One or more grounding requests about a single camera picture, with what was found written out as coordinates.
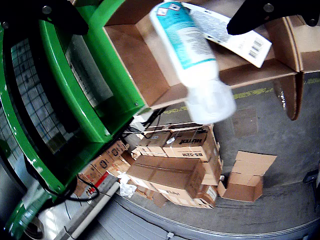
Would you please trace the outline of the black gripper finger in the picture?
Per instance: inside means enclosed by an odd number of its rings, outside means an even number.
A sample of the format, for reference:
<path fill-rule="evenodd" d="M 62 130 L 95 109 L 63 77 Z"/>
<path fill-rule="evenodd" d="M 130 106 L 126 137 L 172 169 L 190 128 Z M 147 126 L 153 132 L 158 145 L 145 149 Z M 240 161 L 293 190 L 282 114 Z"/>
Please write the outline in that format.
<path fill-rule="evenodd" d="M 86 35 L 89 26 L 68 0 L 2 0 L 0 24 L 5 29 L 20 24 L 35 25 L 39 20 L 49 22 L 68 33 Z"/>
<path fill-rule="evenodd" d="M 320 18 L 318 0 L 246 0 L 227 24 L 227 33 L 236 36 L 282 17 L 302 16 L 305 23 L 314 27 Z"/>

